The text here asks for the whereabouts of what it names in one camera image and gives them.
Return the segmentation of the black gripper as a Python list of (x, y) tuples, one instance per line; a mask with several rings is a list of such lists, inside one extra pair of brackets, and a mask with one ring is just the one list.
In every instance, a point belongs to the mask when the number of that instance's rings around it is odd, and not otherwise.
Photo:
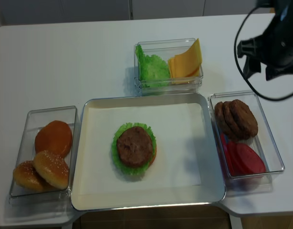
[(259, 8), (274, 8), (275, 15), (261, 35), (237, 46), (237, 57), (246, 56), (244, 79), (260, 73), (261, 64), (267, 81), (293, 74), (293, 0), (258, 0), (253, 10)]

